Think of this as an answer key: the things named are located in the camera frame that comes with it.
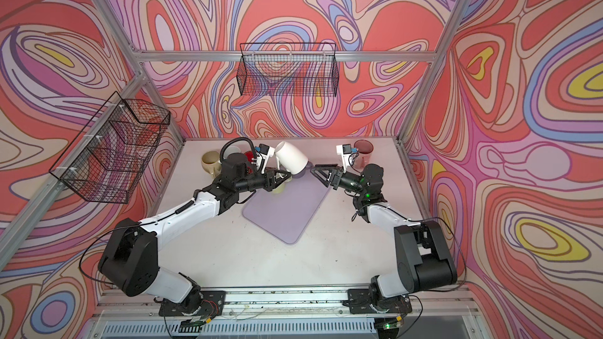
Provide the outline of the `light green mug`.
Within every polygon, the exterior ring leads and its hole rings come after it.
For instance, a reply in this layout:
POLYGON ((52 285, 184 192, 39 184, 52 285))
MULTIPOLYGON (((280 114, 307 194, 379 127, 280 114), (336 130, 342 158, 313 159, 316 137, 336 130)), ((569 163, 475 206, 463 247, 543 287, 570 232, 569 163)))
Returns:
POLYGON ((283 182, 282 184, 280 184, 278 187, 274 188, 272 193, 273 194, 280 194, 284 191, 284 189, 287 186, 288 181, 286 180, 285 182, 283 182))

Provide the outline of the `white mug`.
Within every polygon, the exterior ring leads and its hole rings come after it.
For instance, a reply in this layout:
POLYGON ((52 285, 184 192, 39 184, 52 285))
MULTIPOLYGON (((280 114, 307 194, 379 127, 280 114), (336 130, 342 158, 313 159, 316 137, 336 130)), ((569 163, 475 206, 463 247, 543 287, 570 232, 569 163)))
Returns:
POLYGON ((299 173, 308 163, 308 157, 297 147, 287 141, 281 141, 275 148, 275 156, 279 166, 287 172, 299 173))

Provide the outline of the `red mug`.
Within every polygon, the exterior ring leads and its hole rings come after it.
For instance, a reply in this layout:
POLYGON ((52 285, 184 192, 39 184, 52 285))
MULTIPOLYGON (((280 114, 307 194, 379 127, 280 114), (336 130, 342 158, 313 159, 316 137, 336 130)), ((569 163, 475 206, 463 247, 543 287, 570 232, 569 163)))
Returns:
POLYGON ((252 152, 252 151, 247 151, 247 152, 245 152, 245 153, 244 153, 244 155, 246 156, 248 163, 249 163, 251 166, 254 166, 255 161, 256 161, 256 157, 254 156, 254 152, 252 152))

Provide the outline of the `pink patterned mug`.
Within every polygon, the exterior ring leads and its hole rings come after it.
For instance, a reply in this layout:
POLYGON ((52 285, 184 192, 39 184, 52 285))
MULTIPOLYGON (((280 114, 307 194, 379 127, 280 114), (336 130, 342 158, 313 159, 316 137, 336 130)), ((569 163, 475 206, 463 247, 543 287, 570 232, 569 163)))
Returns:
POLYGON ((374 145, 368 140, 361 139, 356 141, 353 147, 357 150, 357 156, 353 161, 353 169, 361 172, 371 161, 374 145))

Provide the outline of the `light blue mug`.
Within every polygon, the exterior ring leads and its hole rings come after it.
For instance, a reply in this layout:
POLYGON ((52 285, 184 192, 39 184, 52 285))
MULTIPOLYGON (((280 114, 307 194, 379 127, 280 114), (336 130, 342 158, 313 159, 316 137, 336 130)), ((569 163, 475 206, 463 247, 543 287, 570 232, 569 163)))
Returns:
POLYGON ((224 158, 224 159, 227 159, 227 158, 228 158, 230 155, 232 155, 232 154, 237 154, 237 153, 240 153, 240 152, 241 152, 241 149, 240 149, 238 146, 235 146, 235 145, 229 145, 229 146, 228 146, 228 147, 227 147, 227 148, 224 150, 224 153, 223 153, 223 158, 224 158))

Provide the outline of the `beige speckled mug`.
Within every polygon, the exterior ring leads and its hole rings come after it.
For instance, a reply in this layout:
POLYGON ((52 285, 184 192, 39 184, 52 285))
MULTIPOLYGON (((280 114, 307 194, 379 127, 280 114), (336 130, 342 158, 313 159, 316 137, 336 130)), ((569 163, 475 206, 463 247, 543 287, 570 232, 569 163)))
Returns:
POLYGON ((201 163, 203 169, 215 179, 221 174, 220 153, 218 151, 209 151, 202 155, 201 163))

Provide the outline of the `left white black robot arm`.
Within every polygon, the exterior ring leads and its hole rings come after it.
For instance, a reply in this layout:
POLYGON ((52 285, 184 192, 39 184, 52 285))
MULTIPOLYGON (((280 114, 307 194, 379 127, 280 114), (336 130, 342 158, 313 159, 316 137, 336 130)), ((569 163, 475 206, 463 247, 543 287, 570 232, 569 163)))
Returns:
POLYGON ((201 315, 207 298, 200 285, 180 272, 161 267, 160 250, 194 226, 239 204, 242 193, 279 188, 304 171, 309 161, 286 141, 274 148, 254 145, 249 138, 244 142, 250 146, 252 160, 241 152, 227 155, 221 150, 218 176, 207 187, 194 191, 189 200, 138 222, 124 219, 106 232, 108 243, 97 266, 100 274, 128 297, 147 294, 160 298, 164 315, 201 315))

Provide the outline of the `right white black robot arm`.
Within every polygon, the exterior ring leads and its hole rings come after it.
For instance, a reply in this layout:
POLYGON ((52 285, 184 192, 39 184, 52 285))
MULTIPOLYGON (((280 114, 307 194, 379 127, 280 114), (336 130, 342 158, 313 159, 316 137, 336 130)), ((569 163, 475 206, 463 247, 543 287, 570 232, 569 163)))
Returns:
POLYGON ((348 290, 345 306, 353 314, 410 312, 411 293, 457 283, 458 271, 444 231, 432 220, 413 220, 394 210, 383 195, 384 169, 367 165, 354 174, 335 164, 314 166, 311 174, 327 188, 343 189, 353 198, 354 216, 394 239, 395 270, 372 277, 367 289, 348 290))

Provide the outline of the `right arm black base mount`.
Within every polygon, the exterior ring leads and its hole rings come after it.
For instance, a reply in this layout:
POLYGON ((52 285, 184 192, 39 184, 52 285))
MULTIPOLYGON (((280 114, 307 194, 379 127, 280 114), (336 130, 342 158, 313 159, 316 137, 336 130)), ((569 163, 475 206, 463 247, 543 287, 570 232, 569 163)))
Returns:
POLYGON ((398 314, 406 316, 412 312, 408 296, 384 298, 373 287, 347 290, 347 299, 342 302, 352 314, 398 314))

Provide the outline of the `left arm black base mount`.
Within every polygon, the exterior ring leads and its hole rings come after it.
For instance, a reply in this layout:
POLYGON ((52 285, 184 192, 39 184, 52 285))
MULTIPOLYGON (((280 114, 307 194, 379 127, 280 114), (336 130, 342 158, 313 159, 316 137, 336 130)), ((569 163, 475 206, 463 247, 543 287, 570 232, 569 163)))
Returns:
POLYGON ((161 303, 159 316, 161 317, 186 317, 200 316, 214 318, 222 314, 225 304, 226 292, 224 290, 199 290, 193 291, 181 303, 166 300, 161 303))

